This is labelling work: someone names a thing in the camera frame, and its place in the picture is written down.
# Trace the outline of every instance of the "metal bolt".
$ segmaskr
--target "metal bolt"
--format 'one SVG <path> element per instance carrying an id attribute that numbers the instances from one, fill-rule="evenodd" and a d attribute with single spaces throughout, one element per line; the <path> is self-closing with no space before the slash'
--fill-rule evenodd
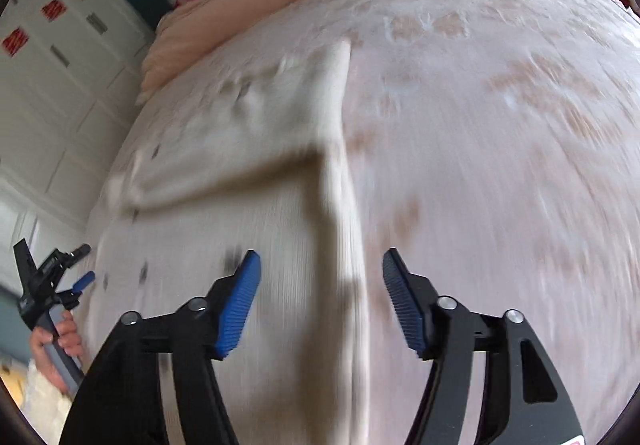
<path id="1" fill-rule="evenodd" d="M 120 322 L 125 326 L 133 326 L 133 324 L 136 324 L 140 318 L 140 313 L 137 311 L 127 311 L 122 317 L 120 317 Z"/>
<path id="2" fill-rule="evenodd" d="M 207 309 L 207 299 L 204 297 L 194 297 L 189 301 L 189 309 L 191 311 L 202 311 Z"/>
<path id="3" fill-rule="evenodd" d="M 458 302 L 453 297 L 438 297 L 438 306 L 444 310 L 454 310 Z"/>
<path id="4" fill-rule="evenodd" d="M 518 310 L 508 310 L 507 313 L 505 313 L 505 315 L 507 315 L 507 318 L 511 322 L 514 322 L 516 324 L 520 324 L 524 320 L 524 315 L 520 313 Z"/>

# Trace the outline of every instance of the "bed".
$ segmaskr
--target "bed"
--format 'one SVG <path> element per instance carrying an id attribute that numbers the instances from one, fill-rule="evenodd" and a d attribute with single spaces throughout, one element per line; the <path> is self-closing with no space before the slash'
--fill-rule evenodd
<path id="1" fill-rule="evenodd" d="M 216 366 L 240 441 L 402 443 L 428 370 L 382 282 L 394 246 L 474 311 L 520 308 L 596 442 L 640 380 L 639 35 L 614 0 L 181 7 L 159 26 L 148 103 L 92 214 L 88 265 L 108 281 L 79 314 L 90 354 L 121 313 L 176 309 L 252 247 L 266 285 L 238 355 Z M 243 105 L 246 83 L 340 40 L 340 133 L 293 150 L 297 121 L 327 127 L 304 112 L 287 123 L 296 109 L 277 102 Z M 286 120 L 268 143 L 225 138 L 237 126 L 253 139 L 262 124 L 244 122 L 262 115 Z"/>

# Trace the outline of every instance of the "white door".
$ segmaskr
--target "white door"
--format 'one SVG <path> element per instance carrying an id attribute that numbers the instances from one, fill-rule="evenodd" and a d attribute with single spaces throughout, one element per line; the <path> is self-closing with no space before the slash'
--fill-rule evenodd
<path id="1" fill-rule="evenodd" d="M 20 293 L 19 239 L 37 265 L 82 243 L 152 38 L 124 0 L 12 0 L 0 16 L 0 285 Z"/>

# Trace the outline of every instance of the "finger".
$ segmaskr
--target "finger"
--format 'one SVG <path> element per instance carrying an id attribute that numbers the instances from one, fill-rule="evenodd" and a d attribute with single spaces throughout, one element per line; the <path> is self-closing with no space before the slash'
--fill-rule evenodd
<path id="1" fill-rule="evenodd" d="M 65 353 L 70 357 L 83 357 L 84 348 L 81 345 L 73 346 L 72 348 L 66 348 Z"/>
<path id="2" fill-rule="evenodd" d="M 76 333 L 78 332 L 78 326 L 73 320 L 64 320 L 56 324 L 56 329 L 58 330 L 58 335 L 66 335 L 67 333 Z"/>
<path id="3" fill-rule="evenodd" d="M 66 335 L 61 336 L 58 339 L 58 345 L 62 348 L 73 348 L 74 346 L 79 346 L 82 343 L 80 335 L 77 333 L 67 333 Z"/>
<path id="4" fill-rule="evenodd" d="M 29 338 L 29 344 L 32 350 L 35 348 L 42 348 L 44 344 L 50 344 L 52 342 L 53 335 L 47 330 L 38 326 L 33 329 Z"/>

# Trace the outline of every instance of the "hand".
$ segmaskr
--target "hand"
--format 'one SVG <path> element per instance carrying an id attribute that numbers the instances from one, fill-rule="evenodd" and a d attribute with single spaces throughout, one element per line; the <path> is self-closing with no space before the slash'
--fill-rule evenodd
<path id="1" fill-rule="evenodd" d="M 78 327 L 74 322 L 74 317 L 68 311 L 62 312 L 63 321 L 56 324 L 56 329 L 60 338 L 58 338 L 58 345 L 68 354 L 70 357 L 82 357 L 84 355 L 84 349 L 82 348 L 82 339 L 78 335 Z M 65 381 L 62 380 L 60 373 L 53 366 L 47 352 L 44 350 L 44 344 L 50 344 L 53 342 L 53 335 L 43 328 L 36 327 L 31 332 L 31 338 L 29 339 L 29 345 L 31 347 L 31 353 L 36 363 L 36 368 L 41 374 L 44 375 L 61 393 L 66 393 Z"/>

